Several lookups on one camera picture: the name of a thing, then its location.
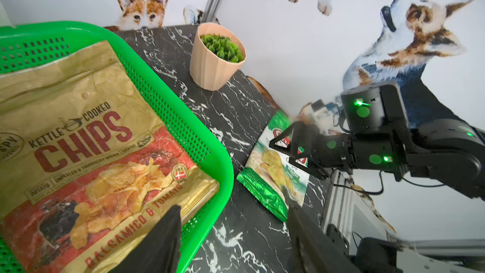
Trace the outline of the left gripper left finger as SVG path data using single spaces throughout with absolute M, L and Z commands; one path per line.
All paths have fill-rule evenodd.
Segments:
M 112 272 L 176 272 L 181 253 L 181 207 L 172 206 Z

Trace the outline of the yellow chips bag red label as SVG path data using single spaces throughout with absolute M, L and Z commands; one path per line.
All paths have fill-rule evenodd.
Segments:
M 108 42 L 1 76 L 1 237 L 26 272 L 108 272 L 218 190 Z

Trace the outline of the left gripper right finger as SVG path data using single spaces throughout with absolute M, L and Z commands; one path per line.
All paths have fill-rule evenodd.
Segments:
M 359 272 L 349 258 L 349 242 L 334 225 L 328 235 L 296 202 L 290 190 L 282 192 L 289 206 L 287 227 L 297 272 Z

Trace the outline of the green white Cimba cassava bag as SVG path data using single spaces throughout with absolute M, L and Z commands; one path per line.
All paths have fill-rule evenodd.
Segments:
M 287 221 L 288 208 L 282 188 L 303 205 L 309 174 L 289 163 L 289 156 L 270 148 L 270 141 L 291 125 L 289 117 L 277 111 L 251 151 L 245 168 L 237 176 L 248 191 L 276 218 Z

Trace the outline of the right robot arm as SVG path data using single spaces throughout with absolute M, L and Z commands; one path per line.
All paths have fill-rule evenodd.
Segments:
M 439 119 L 411 129 L 399 86 L 373 83 L 341 95 L 349 131 L 323 135 L 315 125 L 294 122 L 269 143 L 304 172 L 326 179 L 356 169 L 406 173 L 441 182 L 469 198 L 484 198 L 484 133 L 459 120 Z

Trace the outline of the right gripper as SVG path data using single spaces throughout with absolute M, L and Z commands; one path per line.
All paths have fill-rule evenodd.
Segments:
M 269 147 L 288 156 L 288 163 L 315 178 L 325 180 L 334 170 L 353 174 L 346 134 L 322 135 L 315 125 L 291 124 L 270 140 Z

